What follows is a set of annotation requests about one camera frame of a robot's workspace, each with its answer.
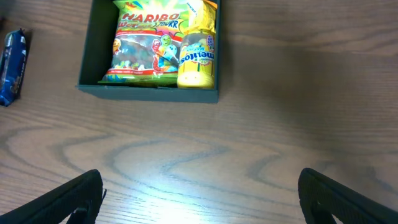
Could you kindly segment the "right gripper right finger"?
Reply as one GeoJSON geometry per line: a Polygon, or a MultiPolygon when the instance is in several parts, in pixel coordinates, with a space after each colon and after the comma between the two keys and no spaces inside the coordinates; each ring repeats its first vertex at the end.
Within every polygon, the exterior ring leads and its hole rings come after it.
{"type": "Polygon", "coordinates": [[[298,195],[308,224],[397,224],[396,211],[311,168],[300,173],[298,195]]]}

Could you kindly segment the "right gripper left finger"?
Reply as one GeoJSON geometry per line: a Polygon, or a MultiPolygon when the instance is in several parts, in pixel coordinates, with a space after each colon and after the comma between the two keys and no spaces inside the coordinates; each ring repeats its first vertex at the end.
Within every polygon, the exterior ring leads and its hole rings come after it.
{"type": "Polygon", "coordinates": [[[1,215],[1,223],[94,223],[106,191],[98,170],[92,169],[46,194],[1,215]]]}

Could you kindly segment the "yellow candy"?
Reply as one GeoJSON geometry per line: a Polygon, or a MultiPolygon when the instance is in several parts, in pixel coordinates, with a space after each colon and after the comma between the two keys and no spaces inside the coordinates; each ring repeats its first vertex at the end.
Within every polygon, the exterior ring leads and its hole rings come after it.
{"type": "Polygon", "coordinates": [[[204,30],[216,33],[216,12],[218,5],[208,0],[188,0],[188,28],[187,32],[204,30]]]}

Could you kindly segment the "dark blue candy bar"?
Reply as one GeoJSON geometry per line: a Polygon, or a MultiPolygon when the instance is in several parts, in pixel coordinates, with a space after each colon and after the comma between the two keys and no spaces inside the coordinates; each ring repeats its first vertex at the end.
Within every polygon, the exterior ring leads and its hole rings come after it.
{"type": "Polygon", "coordinates": [[[1,54],[1,106],[11,105],[19,96],[27,59],[24,31],[14,30],[4,39],[1,54]]]}

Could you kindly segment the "yellow Mentos gum bottle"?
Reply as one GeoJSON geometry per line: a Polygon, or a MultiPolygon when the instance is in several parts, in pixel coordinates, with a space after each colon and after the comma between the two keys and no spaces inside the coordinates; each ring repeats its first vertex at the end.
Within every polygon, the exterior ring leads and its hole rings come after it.
{"type": "Polygon", "coordinates": [[[178,66],[179,88],[212,89],[214,76],[215,40],[206,30],[193,30],[182,40],[178,66]]]}

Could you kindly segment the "black gift box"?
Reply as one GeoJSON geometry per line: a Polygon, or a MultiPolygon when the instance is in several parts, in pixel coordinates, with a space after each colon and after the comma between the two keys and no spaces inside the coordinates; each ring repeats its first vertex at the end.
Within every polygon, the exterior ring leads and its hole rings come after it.
{"type": "Polygon", "coordinates": [[[215,87],[213,89],[192,88],[146,88],[126,85],[100,85],[100,81],[111,65],[111,44],[116,33],[119,9],[110,0],[93,0],[86,32],[77,89],[107,100],[170,101],[188,103],[217,103],[219,96],[222,46],[222,4],[216,16],[215,87]]]}

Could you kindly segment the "Haribo gummy candy bag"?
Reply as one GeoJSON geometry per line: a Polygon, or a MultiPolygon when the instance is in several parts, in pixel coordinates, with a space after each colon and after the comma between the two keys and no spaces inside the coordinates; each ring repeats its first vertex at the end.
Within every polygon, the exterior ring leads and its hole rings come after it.
{"type": "Polygon", "coordinates": [[[119,9],[113,58],[99,82],[176,85],[181,43],[188,27],[187,2],[118,0],[113,3],[119,9]]]}

